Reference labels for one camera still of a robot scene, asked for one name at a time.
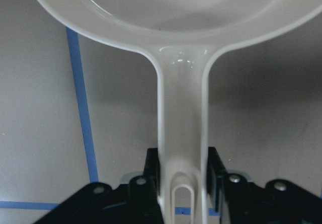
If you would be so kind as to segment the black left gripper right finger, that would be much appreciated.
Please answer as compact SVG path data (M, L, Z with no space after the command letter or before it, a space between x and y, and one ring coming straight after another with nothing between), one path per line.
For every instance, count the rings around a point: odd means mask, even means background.
M229 172L209 147L207 192L220 223L321 223L321 198L284 179L256 185Z

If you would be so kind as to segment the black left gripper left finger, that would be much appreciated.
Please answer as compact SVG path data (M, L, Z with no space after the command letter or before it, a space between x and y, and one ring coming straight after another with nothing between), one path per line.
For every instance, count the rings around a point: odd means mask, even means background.
M87 184L36 222L163 223L158 181L158 150L149 148L141 175L116 189L102 182Z

